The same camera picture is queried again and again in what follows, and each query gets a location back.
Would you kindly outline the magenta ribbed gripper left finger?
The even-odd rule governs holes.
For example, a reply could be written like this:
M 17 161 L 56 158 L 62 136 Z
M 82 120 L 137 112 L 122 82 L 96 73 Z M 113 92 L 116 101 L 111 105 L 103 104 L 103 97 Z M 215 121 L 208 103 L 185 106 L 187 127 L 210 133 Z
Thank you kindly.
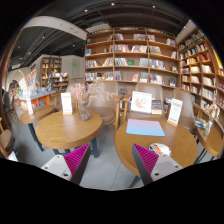
M 42 169 L 79 185 L 90 154 L 90 144 L 86 144 L 65 156 L 55 155 L 42 166 Z

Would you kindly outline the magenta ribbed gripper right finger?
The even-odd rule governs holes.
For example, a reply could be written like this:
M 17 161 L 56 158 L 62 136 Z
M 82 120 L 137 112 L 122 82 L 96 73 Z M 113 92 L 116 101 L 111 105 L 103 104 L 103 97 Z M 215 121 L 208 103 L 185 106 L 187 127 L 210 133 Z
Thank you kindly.
M 132 144 L 132 154 L 144 185 L 182 169 L 169 155 L 158 155 L 137 144 Z

